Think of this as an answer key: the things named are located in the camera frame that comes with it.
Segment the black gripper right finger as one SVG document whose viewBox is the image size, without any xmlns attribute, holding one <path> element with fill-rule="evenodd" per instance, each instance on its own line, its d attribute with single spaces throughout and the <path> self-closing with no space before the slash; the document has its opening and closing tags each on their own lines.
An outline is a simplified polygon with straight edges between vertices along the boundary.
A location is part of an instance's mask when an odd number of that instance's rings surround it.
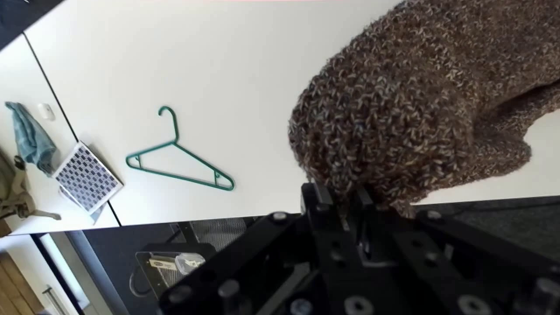
<svg viewBox="0 0 560 315">
<path fill-rule="evenodd" d="M 411 315 L 504 315 L 483 283 L 462 272 L 465 253 L 456 244 L 446 253 L 451 237 L 434 234 L 425 215 L 407 220 L 378 209 L 360 187 L 350 197 L 348 222 L 367 264 L 395 276 Z"/>
</svg>

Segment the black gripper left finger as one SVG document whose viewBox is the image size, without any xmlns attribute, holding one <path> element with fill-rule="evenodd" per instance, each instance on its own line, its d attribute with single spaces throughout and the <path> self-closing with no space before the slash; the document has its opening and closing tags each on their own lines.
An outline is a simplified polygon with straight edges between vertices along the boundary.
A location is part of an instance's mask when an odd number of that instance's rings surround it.
<svg viewBox="0 0 560 315">
<path fill-rule="evenodd" d="M 322 315 L 379 315 L 371 292 L 371 271 L 343 229 L 329 190 L 304 183 L 301 204 L 315 246 L 315 293 Z"/>
</svg>

